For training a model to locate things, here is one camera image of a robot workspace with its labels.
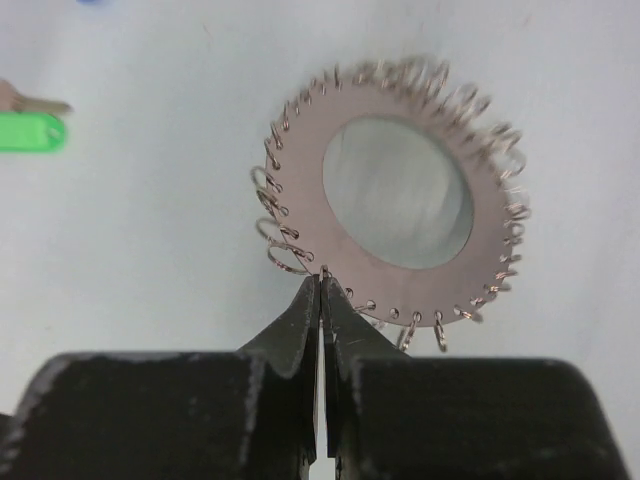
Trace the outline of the green key tag with key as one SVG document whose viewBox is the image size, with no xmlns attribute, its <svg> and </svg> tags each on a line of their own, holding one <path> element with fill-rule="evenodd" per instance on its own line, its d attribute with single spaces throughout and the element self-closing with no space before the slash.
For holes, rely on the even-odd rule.
<svg viewBox="0 0 640 480">
<path fill-rule="evenodd" d="M 1 80 L 1 152 L 51 153 L 67 140 L 61 119 L 72 111 L 63 101 L 28 97 Z"/>
</svg>

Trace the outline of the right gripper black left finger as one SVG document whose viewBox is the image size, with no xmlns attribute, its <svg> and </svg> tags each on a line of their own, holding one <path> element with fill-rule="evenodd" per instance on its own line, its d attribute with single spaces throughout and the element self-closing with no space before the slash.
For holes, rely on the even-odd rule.
<svg viewBox="0 0 640 480">
<path fill-rule="evenodd" d="M 317 457 L 320 281 L 233 351 L 47 360 L 1 421 L 5 479 L 305 479 Z"/>
</svg>

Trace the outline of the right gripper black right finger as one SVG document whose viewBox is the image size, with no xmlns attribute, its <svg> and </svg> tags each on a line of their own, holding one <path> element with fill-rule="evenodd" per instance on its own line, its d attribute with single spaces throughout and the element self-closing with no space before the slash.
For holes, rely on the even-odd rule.
<svg viewBox="0 0 640 480">
<path fill-rule="evenodd" d="M 625 479 L 591 383 L 544 358 L 412 357 L 321 282 L 327 450 L 339 479 Z"/>
</svg>

